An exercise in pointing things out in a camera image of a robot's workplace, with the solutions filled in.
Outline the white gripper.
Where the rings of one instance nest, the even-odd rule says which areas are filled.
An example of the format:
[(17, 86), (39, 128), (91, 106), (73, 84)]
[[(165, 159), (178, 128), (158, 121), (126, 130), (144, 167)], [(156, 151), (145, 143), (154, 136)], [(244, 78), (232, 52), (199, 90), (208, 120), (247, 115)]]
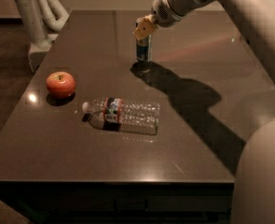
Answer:
[(213, 0), (154, 0), (151, 15), (137, 21), (133, 34), (140, 41), (152, 35), (159, 27), (170, 27), (193, 10), (209, 5)]

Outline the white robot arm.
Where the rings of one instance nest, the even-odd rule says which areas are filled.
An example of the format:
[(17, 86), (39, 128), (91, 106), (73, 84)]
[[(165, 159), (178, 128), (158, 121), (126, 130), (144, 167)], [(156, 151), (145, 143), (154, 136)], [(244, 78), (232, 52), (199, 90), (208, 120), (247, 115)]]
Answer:
[[(155, 0), (134, 35), (142, 40), (212, 1), (221, 4), (262, 65), (259, 74), (248, 82), (252, 89), (275, 89), (275, 0)], [(241, 152), (230, 223), (275, 224), (275, 118), (260, 125)]]

